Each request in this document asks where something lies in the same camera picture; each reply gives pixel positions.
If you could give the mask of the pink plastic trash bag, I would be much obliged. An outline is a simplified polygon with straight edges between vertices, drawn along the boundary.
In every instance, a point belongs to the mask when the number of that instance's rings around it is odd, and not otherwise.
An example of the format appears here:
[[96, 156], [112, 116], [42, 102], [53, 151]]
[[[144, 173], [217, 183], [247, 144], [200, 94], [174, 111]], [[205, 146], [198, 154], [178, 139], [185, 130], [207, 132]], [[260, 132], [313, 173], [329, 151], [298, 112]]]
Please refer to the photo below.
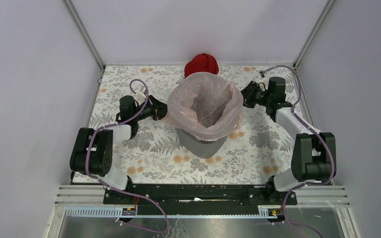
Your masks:
[[231, 81], [208, 72], [189, 75], [167, 100], [167, 119], [199, 140], [214, 141], [236, 130], [242, 120], [243, 96]]

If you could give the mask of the grey mesh trash bin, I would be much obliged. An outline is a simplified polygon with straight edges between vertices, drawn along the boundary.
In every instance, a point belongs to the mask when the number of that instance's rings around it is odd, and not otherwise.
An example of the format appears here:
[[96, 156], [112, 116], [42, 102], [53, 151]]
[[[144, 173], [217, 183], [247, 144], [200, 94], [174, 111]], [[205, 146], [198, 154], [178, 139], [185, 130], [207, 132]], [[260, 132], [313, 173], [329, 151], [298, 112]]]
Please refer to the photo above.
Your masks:
[[227, 137], [215, 141], [199, 140], [183, 129], [176, 128], [179, 142], [191, 153], [202, 159], [208, 159], [215, 155], [223, 146]]

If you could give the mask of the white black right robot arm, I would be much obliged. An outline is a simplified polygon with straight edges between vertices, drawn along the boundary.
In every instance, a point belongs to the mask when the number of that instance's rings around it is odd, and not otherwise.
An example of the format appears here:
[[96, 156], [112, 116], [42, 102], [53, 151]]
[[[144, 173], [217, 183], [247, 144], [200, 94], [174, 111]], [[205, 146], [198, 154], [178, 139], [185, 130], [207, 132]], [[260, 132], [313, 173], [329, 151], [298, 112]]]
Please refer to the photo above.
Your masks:
[[335, 136], [302, 119], [295, 105], [286, 100], [285, 90], [285, 79], [272, 77], [266, 88], [252, 81], [241, 91], [244, 107], [264, 107], [266, 114], [294, 139], [290, 168], [271, 176], [258, 194], [260, 201], [271, 204], [285, 202], [295, 189], [306, 185], [328, 184], [336, 174]]

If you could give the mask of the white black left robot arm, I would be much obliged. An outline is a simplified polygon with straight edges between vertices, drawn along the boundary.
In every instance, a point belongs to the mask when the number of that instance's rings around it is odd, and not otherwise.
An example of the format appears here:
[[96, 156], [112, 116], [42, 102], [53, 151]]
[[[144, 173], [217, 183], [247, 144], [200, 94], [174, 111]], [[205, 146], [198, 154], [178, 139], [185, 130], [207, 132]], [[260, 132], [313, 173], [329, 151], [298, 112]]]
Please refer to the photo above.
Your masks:
[[167, 104], [152, 95], [142, 104], [133, 96], [121, 97], [114, 124], [101, 130], [79, 129], [70, 157], [70, 169], [96, 179], [105, 187], [116, 188], [115, 198], [123, 204], [130, 203], [134, 197], [133, 189], [128, 187], [130, 177], [112, 165], [113, 145], [135, 138], [139, 121], [146, 118], [161, 120], [167, 111]]

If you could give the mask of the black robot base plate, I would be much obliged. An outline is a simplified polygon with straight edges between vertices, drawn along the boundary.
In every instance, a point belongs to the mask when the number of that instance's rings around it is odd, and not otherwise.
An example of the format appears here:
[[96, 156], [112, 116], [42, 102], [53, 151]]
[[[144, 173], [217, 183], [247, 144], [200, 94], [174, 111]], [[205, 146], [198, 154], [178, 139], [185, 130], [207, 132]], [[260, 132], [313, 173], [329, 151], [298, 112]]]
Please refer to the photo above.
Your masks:
[[286, 192], [267, 185], [151, 184], [133, 183], [127, 192], [149, 197], [156, 202], [180, 200], [232, 201], [244, 205], [283, 205]]

